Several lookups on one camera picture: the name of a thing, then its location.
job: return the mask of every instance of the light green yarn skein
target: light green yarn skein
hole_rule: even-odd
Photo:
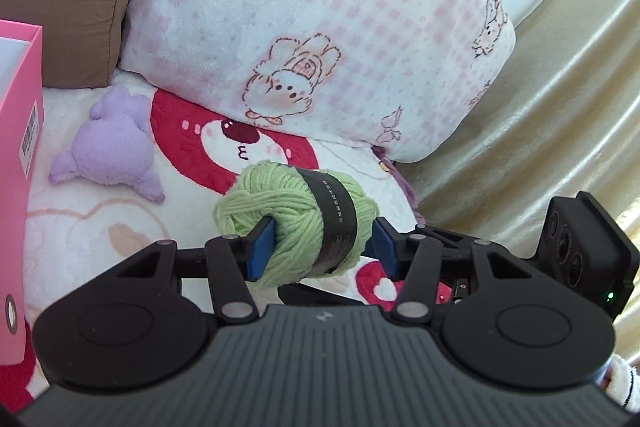
[[[358,233],[347,258],[331,275],[354,267],[371,237],[378,205],[358,183],[341,172],[332,175],[353,200]],[[263,276],[252,288],[299,282],[313,266],[322,244],[322,214],[314,195],[293,168],[274,162],[247,167],[228,193],[218,202],[214,216],[220,233],[246,235],[264,216],[276,222],[276,248]]]

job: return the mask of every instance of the barcode label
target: barcode label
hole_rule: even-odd
[[[40,121],[38,120],[38,101],[33,102],[31,108],[31,114],[29,115],[29,121],[27,128],[22,135],[22,144],[20,146],[20,163],[24,170],[24,175],[29,176],[31,169],[31,159],[33,157],[33,150],[35,149],[36,140],[38,139],[38,133],[40,131]]]

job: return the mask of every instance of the curtain fold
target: curtain fold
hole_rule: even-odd
[[[431,156],[398,168],[450,230],[536,249],[549,200],[591,192],[638,241],[640,0],[544,0],[484,98]],[[640,293],[616,322],[640,355]]]

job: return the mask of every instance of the purple stuffed toy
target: purple stuffed toy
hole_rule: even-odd
[[[154,162],[149,114],[151,101],[131,96],[124,86],[115,86],[92,105],[90,120],[83,123],[71,143],[51,165],[49,181],[58,184],[77,176],[102,185],[129,185],[155,203],[164,201]]]

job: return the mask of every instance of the blue gripper pad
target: blue gripper pad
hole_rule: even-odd
[[[382,264],[382,269],[385,271],[386,276],[392,281],[398,280],[400,273],[396,244],[377,219],[373,222],[371,239],[367,242],[364,255],[378,259],[380,264]]]
[[[271,219],[267,226],[260,232],[260,235],[254,240],[254,247],[246,262],[247,280],[255,282],[262,277],[275,247],[276,222],[274,219]]]

